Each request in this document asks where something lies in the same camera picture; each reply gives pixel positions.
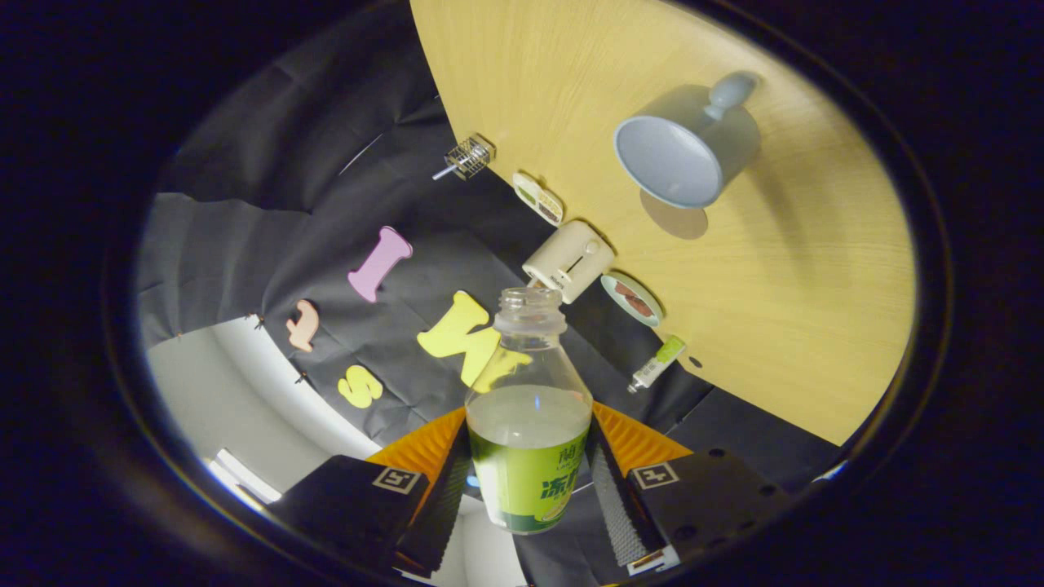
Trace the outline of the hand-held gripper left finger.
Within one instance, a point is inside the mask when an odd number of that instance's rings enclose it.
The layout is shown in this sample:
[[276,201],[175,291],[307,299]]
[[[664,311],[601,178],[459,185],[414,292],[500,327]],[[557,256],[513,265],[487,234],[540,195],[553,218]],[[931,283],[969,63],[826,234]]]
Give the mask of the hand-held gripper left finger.
[[373,572],[438,571],[458,519],[470,441],[455,409],[370,457],[328,457],[269,509],[323,549]]

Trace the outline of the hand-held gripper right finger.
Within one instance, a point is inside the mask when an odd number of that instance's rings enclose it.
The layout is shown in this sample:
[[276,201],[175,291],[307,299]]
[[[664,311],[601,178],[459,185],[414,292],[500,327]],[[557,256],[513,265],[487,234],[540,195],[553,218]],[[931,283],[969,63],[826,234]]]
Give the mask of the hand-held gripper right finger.
[[730,451],[690,450],[598,402],[586,459],[616,561],[628,576],[697,563],[790,507],[783,487]]

